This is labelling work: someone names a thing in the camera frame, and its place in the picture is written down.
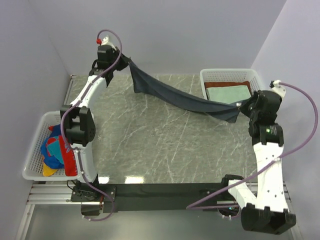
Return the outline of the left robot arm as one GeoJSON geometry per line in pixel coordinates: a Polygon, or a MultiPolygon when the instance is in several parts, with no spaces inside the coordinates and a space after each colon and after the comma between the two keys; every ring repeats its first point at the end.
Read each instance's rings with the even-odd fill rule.
{"type": "Polygon", "coordinates": [[[73,192],[88,201],[108,197],[100,189],[93,161],[92,142],[96,135],[96,125],[91,107],[101,91],[109,86],[114,71],[125,69],[128,63],[129,58],[122,54],[121,46],[99,44],[97,59],[93,61],[86,84],[69,105],[63,105],[60,109],[62,138],[74,154],[78,174],[73,192]]]}

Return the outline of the rust brown towel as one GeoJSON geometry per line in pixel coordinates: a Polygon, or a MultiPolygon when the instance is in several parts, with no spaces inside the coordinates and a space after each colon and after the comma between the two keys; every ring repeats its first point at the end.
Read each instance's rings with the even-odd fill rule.
{"type": "Polygon", "coordinates": [[[234,87],[234,86],[246,86],[250,90],[249,81],[244,82],[205,82],[204,87],[207,88],[221,88],[221,87],[234,87]]]}

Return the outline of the mint green towel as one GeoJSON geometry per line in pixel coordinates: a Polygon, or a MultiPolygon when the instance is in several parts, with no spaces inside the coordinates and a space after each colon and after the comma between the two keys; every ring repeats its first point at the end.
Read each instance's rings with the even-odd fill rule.
{"type": "Polygon", "coordinates": [[[224,104],[239,103],[251,97],[251,92],[246,85],[209,87],[206,89],[210,101],[224,104]]]}

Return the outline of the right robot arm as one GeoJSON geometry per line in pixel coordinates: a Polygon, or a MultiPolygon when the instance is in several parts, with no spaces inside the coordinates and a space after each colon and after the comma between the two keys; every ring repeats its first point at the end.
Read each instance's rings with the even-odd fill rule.
{"type": "Polygon", "coordinates": [[[259,90],[240,106],[249,118],[248,132],[257,166],[257,193],[253,194],[244,179],[226,179],[220,194],[235,198],[241,210],[244,230],[280,235],[296,225],[285,198],[282,158],[284,134],[276,123],[283,96],[272,90],[259,90]]]}

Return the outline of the blue grey cloth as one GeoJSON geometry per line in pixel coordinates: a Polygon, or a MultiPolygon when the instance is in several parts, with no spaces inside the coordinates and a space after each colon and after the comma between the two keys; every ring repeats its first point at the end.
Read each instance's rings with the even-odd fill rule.
{"type": "Polygon", "coordinates": [[[235,123],[238,118],[240,110],[235,103],[209,101],[176,89],[148,75],[133,62],[129,63],[129,68],[136,94],[151,95],[177,108],[204,113],[228,123],[235,123]]]}

